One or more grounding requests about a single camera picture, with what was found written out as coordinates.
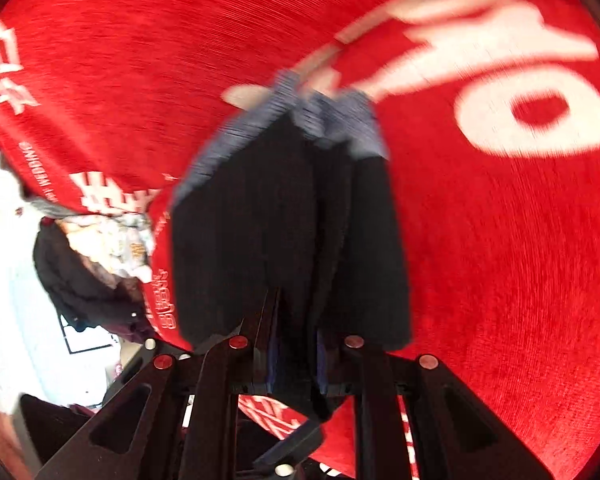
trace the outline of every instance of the folded clothes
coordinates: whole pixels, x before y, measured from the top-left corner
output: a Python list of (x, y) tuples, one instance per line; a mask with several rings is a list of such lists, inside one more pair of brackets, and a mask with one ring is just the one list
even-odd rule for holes
[(385, 349), (411, 336), (387, 156), (363, 94), (305, 98), (298, 77), (283, 72), (268, 99), (218, 131), (174, 190), (182, 335), (205, 347), (280, 288), (288, 348), (278, 349), (278, 364), (293, 362), (285, 368), (293, 373), (278, 377), (274, 395), (328, 418), (329, 407), (308, 401), (317, 329), (358, 334)]

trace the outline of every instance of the gray fabric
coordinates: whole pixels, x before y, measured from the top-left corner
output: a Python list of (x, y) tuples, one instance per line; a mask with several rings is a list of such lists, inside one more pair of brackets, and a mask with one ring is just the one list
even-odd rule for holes
[(223, 161), (246, 147), (277, 118), (290, 112), (304, 136), (325, 149), (349, 140), (354, 160), (371, 156), (388, 159), (388, 150), (378, 129), (368, 98), (358, 91), (344, 92), (333, 100), (314, 92), (307, 98), (298, 94), (299, 77), (285, 70), (276, 77), (269, 99), (247, 110), (220, 128), (194, 158), (189, 170), (174, 190), (175, 208), (193, 189), (201, 186)]
[(67, 209), (64, 206), (61, 206), (54, 202), (49, 202), (49, 200), (46, 200), (41, 196), (34, 195), (32, 192), (30, 192), (29, 189), (27, 189), (27, 186), (25, 186), (24, 182), (20, 179), (18, 174), (15, 171), (13, 171), (13, 168), (8, 163), (7, 159), (4, 156), (4, 153), (1, 151), (0, 169), (3, 171), (8, 171), (16, 178), (16, 180), (18, 181), (18, 187), (20, 188), (20, 198), (22, 199), (22, 201), (33, 206), (34, 209), (42, 213), (44, 216), (48, 216), (49, 218), (60, 219), (66, 216), (72, 216), (77, 214), (71, 209)]

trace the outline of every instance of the red textured fabric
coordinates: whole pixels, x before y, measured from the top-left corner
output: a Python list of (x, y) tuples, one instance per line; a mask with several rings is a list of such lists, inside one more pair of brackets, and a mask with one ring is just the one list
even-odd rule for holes
[[(81, 211), (142, 210), (157, 193), (148, 209), (154, 281), (145, 292), (156, 328), (185, 346), (164, 212), (175, 179), (235, 114), (220, 94), (267, 84), (385, 1), (12, 0), (0, 16), (0, 147), (31, 189)], [(583, 149), (575, 138), (570, 146), (579, 148), (566, 153), (559, 139), (555, 153), (512, 152), (508, 137), (493, 143), (484, 133), (495, 119), (487, 107), (476, 120), (472, 96), (486, 84), (515, 86), (521, 74), (528, 84), (552, 75), (567, 78), (565, 91), (593, 88), (587, 102), (597, 103), (600, 32), (577, 0), (503, 0), (458, 20), (475, 25), (507, 6), (536, 9), (545, 26), (596, 55), (497, 60), (496, 45), (487, 66), (462, 68), (458, 59), (456, 72), (437, 81), (427, 76), (437, 63), (429, 64), (405, 72), (419, 88), (377, 95), (412, 290), (414, 343), (400, 354), (438, 355), (564, 480), (600, 443), (600, 142)], [(383, 65), (430, 46), (417, 27), (422, 38), (422, 27), (445, 23), (458, 24), (447, 16), (378, 27), (334, 64), (339, 86), (368, 87)], [(458, 45), (470, 53), (474, 44)], [(566, 113), (552, 96), (525, 94), (511, 117), (551, 132)], [(535, 132), (533, 146), (543, 142)], [(301, 420), (265, 399), (241, 406), (278, 436)], [(317, 454), (348, 474), (351, 424), (347, 405)]]

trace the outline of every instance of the triangular cutout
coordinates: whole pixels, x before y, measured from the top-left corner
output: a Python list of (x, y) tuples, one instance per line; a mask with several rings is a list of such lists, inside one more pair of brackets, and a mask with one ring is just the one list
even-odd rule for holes
[(118, 454), (129, 451), (150, 393), (151, 388), (147, 384), (139, 386), (107, 420), (91, 433), (91, 442)]
[(458, 443), (464, 452), (472, 453), (496, 443), (496, 434), (458, 392), (446, 386), (444, 396)]

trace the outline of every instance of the white chinese characters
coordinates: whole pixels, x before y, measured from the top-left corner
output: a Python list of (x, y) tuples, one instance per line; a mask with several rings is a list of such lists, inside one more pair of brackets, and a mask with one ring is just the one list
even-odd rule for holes
[(18, 43), (12, 28), (0, 22), (0, 103), (9, 103), (16, 115), (24, 111), (25, 105), (38, 106), (39, 103), (23, 85), (19, 85), (5, 74), (23, 70), (18, 56)]
[(112, 178), (105, 178), (100, 171), (72, 173), (69, 177), (82, 191), (82, 205), (103, 215), (144, 213), (151, 200), (160, 193), (159, 189), (124, 193)]

